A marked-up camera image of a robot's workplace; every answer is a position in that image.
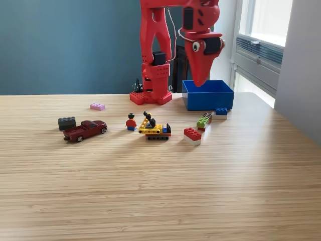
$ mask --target green lego brick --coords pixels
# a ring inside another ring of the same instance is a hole
[[[205,128],[205,125],[209,122],[209,118],[208,117],[204,117],[202,116],[198,122],[196,123],[196,126],[199,128]]]

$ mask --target yellow lego piece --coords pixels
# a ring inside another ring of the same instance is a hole
[[[146,125],[148,123],[148,120],[145,118],[142,124],[140,125],[138,132],[140,134],[162,134],[163,133],[163,125],[157,125],[153,129],[146,129]]]

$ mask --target white lego brick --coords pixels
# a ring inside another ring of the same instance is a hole
[[[191,138],[187,137],[186,135],[184,135],[184,140],[193,146],[199,146],[201,144],[201,139],[199,139],[197,141],[193,141]]]
[[[212,115],[212,119],[227,119],[227,115]]]

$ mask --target googly eye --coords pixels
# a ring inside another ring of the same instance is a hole
[[[199,49],[200,49],[200,43],[199,42],[194,42],[193,43],[193,51],[194,52],[198,52],[199,51]]]

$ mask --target red robot arm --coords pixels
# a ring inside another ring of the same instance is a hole
[[[185,40],[185,52],[190,63],[196,86],[205,83],[212,63],[224,47],[222,34],[213,33],[210,27],[220,15],[219,0],[140,0],[143,92],[130,94],[136,104],[165,104],[172,99],[168,92],[168,77],[172,57],[171,39],[168,32],[165,8],[183,6],[183,26],[179,35]],[[160,52],[152,52],[154,38]]]

